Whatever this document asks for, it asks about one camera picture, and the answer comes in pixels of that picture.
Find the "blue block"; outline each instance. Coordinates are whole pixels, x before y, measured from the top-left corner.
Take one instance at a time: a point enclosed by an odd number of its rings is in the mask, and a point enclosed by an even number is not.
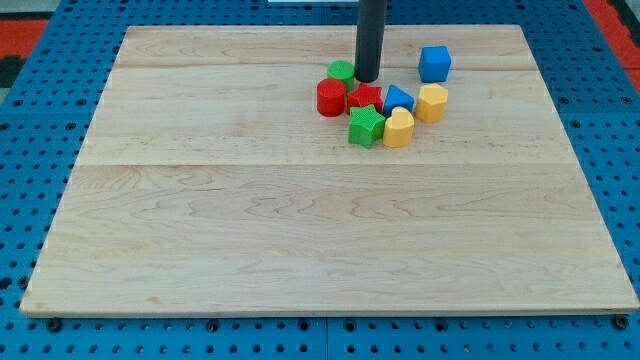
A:
[[[451,56],[446,46],[427,46],[422,48],[418,72],[423,83],[447,81]]]
[[[382,115],[391,116],[391,110],[394,107],[403,107],[409,112],[413,112],[413,96],[407,94],[404,90],[391,84],[389,85],[389,91],[387,91],[387,97],[384,99],[384,106],[382,107]]]

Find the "yellow pentagon block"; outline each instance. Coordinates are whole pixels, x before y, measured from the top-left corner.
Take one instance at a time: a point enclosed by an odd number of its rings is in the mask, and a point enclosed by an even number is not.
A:
[[[416,117],[426,123],[442,120],[447,107],[449,90],[438,84],[428,84],[420,87]]]
[[[391,117],[384,123],[382,143],[388,147],[403,147],[409,145],[413,136],[413,116],[403,107],[395,107]]]

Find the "black pole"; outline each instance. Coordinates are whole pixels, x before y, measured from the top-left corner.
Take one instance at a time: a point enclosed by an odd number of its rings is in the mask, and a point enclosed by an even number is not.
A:
[[[380,72],[387,0],[360,0],[356,33],[356,79],[372,82]]]

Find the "wooden board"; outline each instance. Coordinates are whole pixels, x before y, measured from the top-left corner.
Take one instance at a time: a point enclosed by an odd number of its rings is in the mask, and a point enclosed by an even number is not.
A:
[[[347,144],[353,27],[132,27],[21,308],[34,317],[622,313],[638,299],[517,26],[389,26],[377,84],[450,103]]]

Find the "plastic block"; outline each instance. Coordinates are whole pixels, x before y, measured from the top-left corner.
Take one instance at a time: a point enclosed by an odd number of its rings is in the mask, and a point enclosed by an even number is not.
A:
[[[384,123],[382,143],[388,147],[403,147],[409,145],[413,137],[413,116],[409,110],[396,107],[391,111],[391,117]]]
[[[318,83],[318,112],[334,117],[344,112],[344,97],[347,89],[337,79],[324,79]]]
[[[382,107],[382,115],[389,117],[391,116],[391,111],[395,107],[403,107],[409,112],[413,111],[413,96],[407,94],[404,90],[399,87],[391,84],[389,85],[389,91],[387,91],[387,96],[384,99],[384,106]]]
[[[447,81],[451,56],[446,46],[427,46],[422,48],[418,72],[424,83]]]
[[[330,79],[338,79],[347,87],[347,92],[353,91],[355,69],[348,61],[338,60],[329,64],[327,68],[327,77]]]
[[[438,84],[422,85],[416,105],[416,117],[426,123],[442,120],[447,107],[449,90]]]
[[[347,113],[351,112],[352,107],[365,107],[373,105],[376,111],[382,112],[382,88],[379,86],[369,86],[360,83],[358,88],[349,93],[347,96]]]
[[[360,144],[370,149],[376,140],[382,138],[385,120],[373,105],[354,107],[349,122],[349,144]]]

